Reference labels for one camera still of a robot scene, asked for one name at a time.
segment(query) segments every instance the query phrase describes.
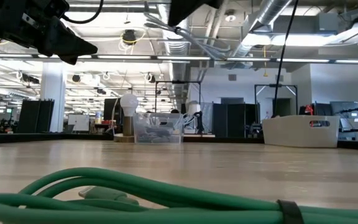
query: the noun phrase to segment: green cable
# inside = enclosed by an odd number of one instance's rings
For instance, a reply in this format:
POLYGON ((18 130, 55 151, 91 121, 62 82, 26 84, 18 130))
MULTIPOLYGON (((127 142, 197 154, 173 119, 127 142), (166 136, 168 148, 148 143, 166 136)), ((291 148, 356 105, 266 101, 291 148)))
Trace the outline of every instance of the green cable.
MULTIPOLYGON (((300 206, 300 210, 305 224, 358 224, 358 210, 304 206, 300 206)), ((283 215, 275 202, 180 187, 111 170, 76 168, 47 175, 18 194, 0 194, 0 222, 281 224, 283 215), (106 198, 93 194, 91 198, 67 202, 53 199, 62 192, 81 186, 103 187, 99 188, 102 194, 116 194, 117 191, 109 189, 119 190, 167 208, 142 207, 122 193, 106 198)))

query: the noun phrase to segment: white bin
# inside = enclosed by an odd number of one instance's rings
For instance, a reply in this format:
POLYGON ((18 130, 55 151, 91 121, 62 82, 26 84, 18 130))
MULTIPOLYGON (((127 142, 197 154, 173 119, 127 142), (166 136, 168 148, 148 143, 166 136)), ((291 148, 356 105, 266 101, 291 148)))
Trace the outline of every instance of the white bin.
POLYGON ((134 116, 135 143, 181 144, 181 114, 138 113, 134 116))
POLYGON ((339 118, 299 115, 265 119, 262 121, 265 144, 290 147, 337 147, 339 118))

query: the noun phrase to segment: white column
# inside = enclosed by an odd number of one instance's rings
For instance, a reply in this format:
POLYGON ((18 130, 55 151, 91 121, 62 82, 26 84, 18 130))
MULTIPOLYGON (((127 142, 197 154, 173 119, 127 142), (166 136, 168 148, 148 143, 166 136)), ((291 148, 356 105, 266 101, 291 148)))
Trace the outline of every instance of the white column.
POLYGON ((44 63, 41 80, 41 100, 55 100, 53 107, 51 132, 63 131, 65 112, 65 93, 67 76, 63 63, 44 63))

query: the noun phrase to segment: white wall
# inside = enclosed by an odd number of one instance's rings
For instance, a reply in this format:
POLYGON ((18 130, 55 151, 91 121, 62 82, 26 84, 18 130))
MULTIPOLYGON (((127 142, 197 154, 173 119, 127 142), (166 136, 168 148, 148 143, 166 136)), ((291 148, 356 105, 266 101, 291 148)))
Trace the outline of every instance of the white wall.
POLYGON ((311 94, 311 65, 304 65, 291 74, 293 85, 298 86, 299 106, 309 105, 312 103, 311 94))
POLYGON ((358 102, 358 65, 312 65, 311 81, 313 102, 358 102))
MULTIPOLYGON (((205 78, 201 84, 201 94, 203 99, 201 101, 207 103, 221 103, 221 98, 244 98, 245 103, 255 103, 254 100, 254 85, 255 84, 273 84, 275 83, 275 76, 278 69, 267 69, 268 77, 264 77, 265 70, 258 71, 250 69, 234 69, 226 70, 221 68, 208 69, 205 78), (237 81, 230 82, 229 74, 236 74, 237 81)), ((198 75, 198 68, 191 69, 191 78, 196 80, 198 75)), ((285 70, 282 71, 284 82, 282 84, 291 84, 291 75, 285 70)), ((190 88, 191 100, 198 101, 198 91, 192 87, 190 88)), ((295 97, 286 88, 281 88, 278 91, 279 98, 291 98, 293 114, 295 114, 295 97)), ((258 95, 258 102, 260 103, 260 117, 264 119, 266 116, 271 116, 273 113, 272 99, 274 98, 274 88, 266 87, 258 95)))

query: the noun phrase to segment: computer monitor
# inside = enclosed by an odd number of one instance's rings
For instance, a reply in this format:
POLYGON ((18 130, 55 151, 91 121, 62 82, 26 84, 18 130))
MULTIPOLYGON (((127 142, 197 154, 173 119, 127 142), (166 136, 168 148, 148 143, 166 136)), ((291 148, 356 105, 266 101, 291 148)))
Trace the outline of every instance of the computer monitor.
POLYGON ((358 122, 358 102, 353 101, 334 101, 330 102, 333 116, 341 118, 354 119, 358 122))

